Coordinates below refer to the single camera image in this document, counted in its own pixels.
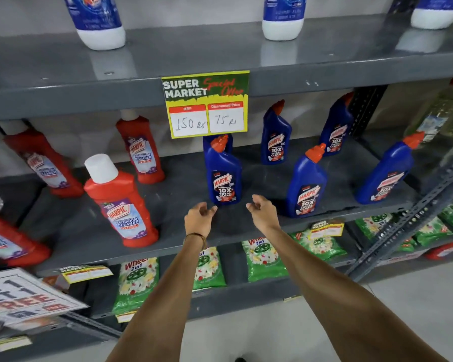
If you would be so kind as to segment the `person's right hand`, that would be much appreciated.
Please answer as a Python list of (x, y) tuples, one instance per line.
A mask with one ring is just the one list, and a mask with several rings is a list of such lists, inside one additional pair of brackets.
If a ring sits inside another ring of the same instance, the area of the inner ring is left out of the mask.
[(280, 230), (277, 209), (270, 200), (262, 195), (253, 194), (252, 203), (259, 204), (259, 213), (252, 216), (252, 219), (256, 228), (264, 236), (273, 230)]

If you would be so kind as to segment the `row of green detergent packets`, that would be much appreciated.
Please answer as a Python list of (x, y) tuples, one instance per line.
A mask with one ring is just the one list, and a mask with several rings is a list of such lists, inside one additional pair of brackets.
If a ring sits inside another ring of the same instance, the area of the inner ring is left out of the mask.
[[(356, 219), (354, 224), (371, 243), (374, 237), (391, 220), (399, 220), (400, 213), (384, 213)], [(436, 240), (453, 235), (446, 225), (453, 227), (453, 205), (448, 206), (430, 222), (405, 240), (398, 251), (413, 252), (416, 246), (427, 246)], [(309, 253), (323, 261), (344, 256), (347, 251), (340, 246), (337, 237), (322, 237), (314, 240), (307, 238), (307, 228), (301, 232), (288, 235)], [(247, 281), (255, 282), (270, 278), (282, 278), (288, 275), (287, 268), (281, 261), (277, 250), (265, 237), (243, 241), (242, 249), (246, 255)], [(112, 308), (114, 315), (138, 310), (151, 294), (159, 281), (160, 265), (157, 257), (146, 258), (121, 264), (118, 280), (118, 293)], [(209, 247), (199, 254), (196, 267), (193, 291), (227, 286), (220, 254), (217, 247)]]

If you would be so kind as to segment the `red cleaner bottle white cap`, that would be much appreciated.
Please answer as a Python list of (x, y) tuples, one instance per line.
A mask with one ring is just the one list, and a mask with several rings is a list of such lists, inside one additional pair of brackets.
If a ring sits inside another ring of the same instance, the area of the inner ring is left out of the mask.
[(45, 182), (52, 194), (75, 198), (85, 193), (83, 185), (42, 132), (21, 120), (0, 121), (0, 127), (5, 132), (6, 145)]
[[(3, 200), (0, 197), (0, 210)], [(51, 250), (20, 232), (0, 217), (0, 261), (9, 267), (27, 267), (42, 263)]]
[(104, 153), (85, 160), (90, 178), (84, 190), (99, 206), (102, 215), (119, 234), (124, 246), (145, 248), (159, 239), (135, 177), (119, 170)]
[(155, 184), (165, 179), (150, 121), (134, 109), (121, 109), (120, 120), (115, 126), (125, 144), (142, 184)]

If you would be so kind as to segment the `person's left hand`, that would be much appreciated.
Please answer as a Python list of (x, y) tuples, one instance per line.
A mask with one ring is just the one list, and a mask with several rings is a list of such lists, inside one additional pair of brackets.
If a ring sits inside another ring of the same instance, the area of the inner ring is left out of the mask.
[(185, 215), (185, 234), (187, 236), (196, 234), (207, 238), (211, 231), (212, 219), (207, 218), (207, 203), (200, 202), (189, 209)]

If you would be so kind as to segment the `grey metal shelf unit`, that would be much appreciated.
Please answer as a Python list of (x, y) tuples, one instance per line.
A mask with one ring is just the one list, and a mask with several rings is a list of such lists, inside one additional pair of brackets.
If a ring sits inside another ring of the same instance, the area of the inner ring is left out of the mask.
[[(65, 116), (67, 114), (113, 111), (122, 108), (164, 109), (161, 74), (166, 72), (228, 72), (245, 67), (250, 71), (249, 105), (251, 99), (296, 93), (362, 88), (360, 94), (375, 85), (423, 81), (453, 77), (453, 27), (448, 29), (441, 47), (434, 52), (397, 50), (395, 44), (408, 37), (411, 30), (406, 16), (367, 15), (307, 19), (299, 38), (291, 42), (267, 45), (261, 35), (260, 23), (233, 23), (197, 25), (173, 28), (135, 29), (132, 31), (133, 67), (139, 77), (93, 79), (92, 62), (87, 62), (85, 47), (80, 47), (72, 34), (27, 36), (27, 38), (0, 37), (0, 63), (9, 61), (10, 68), (23, 72), (21, 82), (30, 83), (15, 88), (0, 85), (0, 120), (29, 118), (33, 115)], [(443, 174), (432, 174), (432, 183), (426, 195), (435, 195), (421, 206), (416, 189), (402, 183), (394, 191), (394, 199), (385, 205), (357, 205), (353, 189), (378, 159), (362, 146), (361, 141), (348, 141), (347, 152), (357, 154), (351, 164), (338, 163), (333, 184), (327, 187), (326, 205), (320, 214), (305, 220), (310, 222), (332, 216), (347, 221), (354, 215), (374, 210), (404, 210), (412, 207), (428, 217), (441, 208), (441, 199), (453, 195), (452, 166), (445, 166)], [(142, 249), (126, 249), (119, 244), (119, 236), (109, 223), (98, 218), (98, 209), (87, 196), (60, 200), (53, 199), (49, 189), (38, 192), (38, 184), (31, 187), (30, 174), (15, 179), (0, 178), (5, 194), (5, 209), (13, 214), (28, 235), (53, 245), (52, 256), (31, 268), (38, 276), (58, 274), (59, 268), (79, 264), (115, 265), (141, 256), (158, 256), (161, 265), (168, 266), (173, 255), (181, 249), (181, 209), (201, 200), (200, 174), (204, 175), (201, 152), (167, 156), (167, 174), (180, 175), (188, 189), (180, 199), (179, 179), (167, 177), (164, 184), (140, 188), (142, 194), (152, 196), (153, 223), (159, 227), (158, 245)], [(230, 208), (220, 212), (219, 220), (238, 222), (235, 231), (226, 225), (214, 230), (211, 245), (220, 245), (225, 255), (226, 279), (234, 281), (223, 289), (200, 291), (193, 298), (189, 317), (194, 319), (227, 315), (230, 312), (279, 301), (290, 292), (296, 292), (291, 280), (265, 280), (260, 284), (246, 281), (246, 264), (241, 263), (239, 243), (246, 236), (259, 232), (247, 224), (241, 211)]]

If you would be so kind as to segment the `person's left forearm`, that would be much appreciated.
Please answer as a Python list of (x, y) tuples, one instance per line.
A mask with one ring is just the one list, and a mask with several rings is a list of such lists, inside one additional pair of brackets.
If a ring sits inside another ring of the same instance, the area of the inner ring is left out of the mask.
[(202, 236), (187, 236), (105, 362), (179, 362)]

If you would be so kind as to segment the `white bottle blue label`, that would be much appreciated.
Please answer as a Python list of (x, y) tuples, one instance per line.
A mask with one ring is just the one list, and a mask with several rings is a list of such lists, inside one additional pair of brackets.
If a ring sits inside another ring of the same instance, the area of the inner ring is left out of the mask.
[(453, 0), (419, 0), (411, 15), (411, 27), (441, 30), (453, 23)]
[(115, 0), (64, 0), (82, 42), (94, 51), (124, 47), (126, 31)]
[(270, 41), (291, 41), (300, 34), (307, 0), (264, 0), (262, 31)]

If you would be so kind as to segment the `person's right forearm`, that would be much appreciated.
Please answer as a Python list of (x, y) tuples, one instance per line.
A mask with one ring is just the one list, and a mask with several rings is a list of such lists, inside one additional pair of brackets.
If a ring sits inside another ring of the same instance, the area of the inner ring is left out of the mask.
[(278, 251), (342, 362), (448, 362), (392, 310), (316, 258), (280, 227), (262, 233)]

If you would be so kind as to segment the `clear bottle red cap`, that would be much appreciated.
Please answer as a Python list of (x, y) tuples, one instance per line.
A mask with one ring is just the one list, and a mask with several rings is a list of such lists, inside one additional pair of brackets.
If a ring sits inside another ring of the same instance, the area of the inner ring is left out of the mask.
[(453, 78), (447, 88), (441, 90), (423, 109), (412, 119), (404, 131), (403, 137), (416, 132), (424, 132), (424, 138), (419, 148), (429, 144), (441, 131), (448, 119), (453, 118)]

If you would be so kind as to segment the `green yellow price sign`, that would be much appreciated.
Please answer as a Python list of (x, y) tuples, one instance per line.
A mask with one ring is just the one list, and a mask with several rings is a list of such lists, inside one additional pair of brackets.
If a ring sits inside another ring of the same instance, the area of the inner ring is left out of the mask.
[(248, 131), (250, 71), (162, 77), (172, 139)]

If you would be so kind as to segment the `red detergent packet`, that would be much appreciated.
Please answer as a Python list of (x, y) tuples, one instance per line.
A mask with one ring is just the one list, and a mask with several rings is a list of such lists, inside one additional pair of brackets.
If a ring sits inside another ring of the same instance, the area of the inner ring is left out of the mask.
[(453, 253), (453, 242), (428, 250), (423, 256), (431, 261), (441, 261)]

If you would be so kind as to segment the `group of blue cleaner bottles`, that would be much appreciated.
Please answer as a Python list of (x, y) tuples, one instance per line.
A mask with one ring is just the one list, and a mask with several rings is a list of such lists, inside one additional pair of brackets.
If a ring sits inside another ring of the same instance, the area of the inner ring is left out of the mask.
[[(354, 123), (354, 117), (348, 110), (353, 95), (353, 92), (346, 93), (335, 101), (329, 110), (319, 144), (297, 161), (285, 200), (288, 216), (305, 217), (316, 209), (327, 184), (327, 175), (318, 162), (324, 156), (341, 152)], [(424, 131), (415, 131), (394, 144), (362, 182), (355, 193), (355, 200), (363, 205), (385, 200), (410, 171), (414, 164), (411, 152), (419, 146), (424, 136)]]

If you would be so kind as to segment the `white red promo sign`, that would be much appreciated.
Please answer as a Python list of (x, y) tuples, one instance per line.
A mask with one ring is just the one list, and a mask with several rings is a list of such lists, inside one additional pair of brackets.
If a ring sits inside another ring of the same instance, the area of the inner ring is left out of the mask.
[(0, 322), (11, 326), (88, 308), (22, 268), (0, 271)]

